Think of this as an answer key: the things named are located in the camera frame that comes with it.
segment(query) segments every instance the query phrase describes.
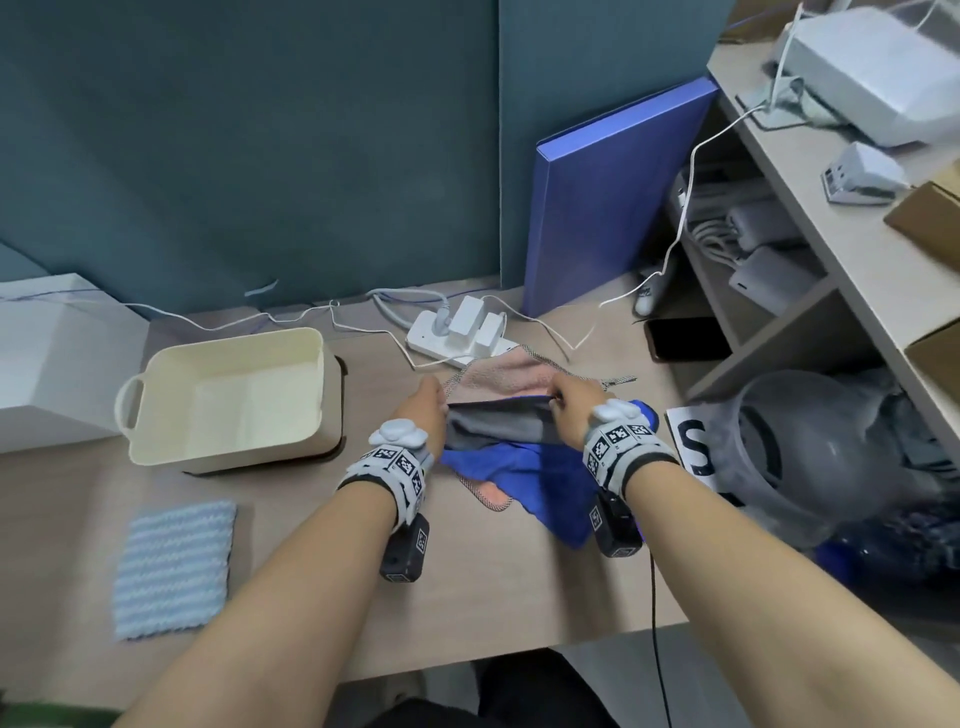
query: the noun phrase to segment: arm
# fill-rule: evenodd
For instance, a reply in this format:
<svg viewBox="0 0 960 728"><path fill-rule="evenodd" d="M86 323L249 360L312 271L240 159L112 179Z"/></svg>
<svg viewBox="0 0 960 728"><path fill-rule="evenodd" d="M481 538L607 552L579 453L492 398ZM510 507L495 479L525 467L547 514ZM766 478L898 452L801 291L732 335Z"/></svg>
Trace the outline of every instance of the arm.
<svg viewBox="0 0 960 728"><path fill-rule="evenodd" d="M435 377L393 415L444 447L444 393ZM380 485L350 483L284 541L227 608L117 726L322 724L360 635L396 522Z"/></svg>
<svg viewBox="0 0 960 728"><path fill-rule="evenodd" d="M596 382L563 375L554 416L581 449ZM960 686L800 553L673 463L625 496L704 647L760 726L948 726Z"/></svg>

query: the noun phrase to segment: smartphone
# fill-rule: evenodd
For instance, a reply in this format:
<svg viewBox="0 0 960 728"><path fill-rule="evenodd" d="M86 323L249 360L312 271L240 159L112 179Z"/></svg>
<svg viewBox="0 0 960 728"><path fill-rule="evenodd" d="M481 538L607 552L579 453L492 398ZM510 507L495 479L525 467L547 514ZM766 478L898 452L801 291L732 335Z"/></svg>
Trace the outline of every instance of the smartphone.
<svg viewBox="0 0 960 728"><path fill-rule="evenodd" d="M644 322L650 356L658 363L714 361L731 355L727 337L717 320L653 319Z"/></svg>

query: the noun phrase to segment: person's left hand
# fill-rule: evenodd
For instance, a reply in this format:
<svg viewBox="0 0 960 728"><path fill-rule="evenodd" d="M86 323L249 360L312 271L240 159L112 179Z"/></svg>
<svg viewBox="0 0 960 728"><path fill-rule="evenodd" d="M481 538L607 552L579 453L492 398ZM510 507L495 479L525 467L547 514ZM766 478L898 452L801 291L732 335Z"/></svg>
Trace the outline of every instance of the person's left hand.
<svg viewBox="0 0 960 728"><path fill-rule="evenodd" d="M391 415L392 420L413 420L427 434L426 446L440 459L446 440L446 396L440 381L433 375L420 380L420 387L404 400Z"/></svg>

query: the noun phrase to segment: handle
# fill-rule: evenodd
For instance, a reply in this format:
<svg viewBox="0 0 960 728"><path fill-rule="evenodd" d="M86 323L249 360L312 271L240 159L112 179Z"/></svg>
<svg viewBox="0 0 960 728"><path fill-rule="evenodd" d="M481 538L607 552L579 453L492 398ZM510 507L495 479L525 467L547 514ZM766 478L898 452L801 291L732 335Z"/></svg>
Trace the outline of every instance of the handle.
<svg viewBox="0 0 960 728"><path fill-rule="evenodd" d="M133 423L133 427L124 425L131 410L130 407L125 407L124 405L127 403L127 395L130 393L131 385L133 385L135 381L139 381L142 384L143 375L133 375L127 379L127 381L123 383L123 386L120 387L120 391L117 392L117 398L113 401L113 421L128 440L133 439L133 427L136 427L136 423Z"/></svg>

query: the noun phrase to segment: cream plastic basket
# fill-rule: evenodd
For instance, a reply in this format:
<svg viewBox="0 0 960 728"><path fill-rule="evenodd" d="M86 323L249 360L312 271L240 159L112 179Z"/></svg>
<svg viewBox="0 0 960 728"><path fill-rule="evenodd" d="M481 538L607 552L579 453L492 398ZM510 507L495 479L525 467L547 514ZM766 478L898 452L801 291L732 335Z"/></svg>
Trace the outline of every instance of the cream plastic basket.
<svg viewBox="0 0 960 728"><path fill-rule="evenodd" d="M336 449L342 387L320 332L291 328L157 352L120 388L113 414L136 465L212 473Z"/></svg>

